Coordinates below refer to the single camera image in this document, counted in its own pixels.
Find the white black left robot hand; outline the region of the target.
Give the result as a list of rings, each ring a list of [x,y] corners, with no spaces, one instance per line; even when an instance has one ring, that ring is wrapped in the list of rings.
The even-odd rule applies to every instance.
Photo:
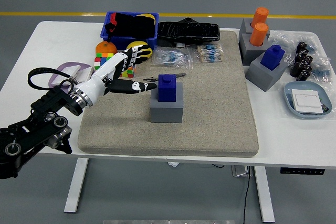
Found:
[[[79,102],[82,108],[93,106],[100,96],[111,93],[135,94],[155,89],[155,83],[144,83],[120,79],[129,67],[146,61],[150,52],[149,45],[139,45],[115,54],[97,71],[90,80],[74,87],[70,96]]]

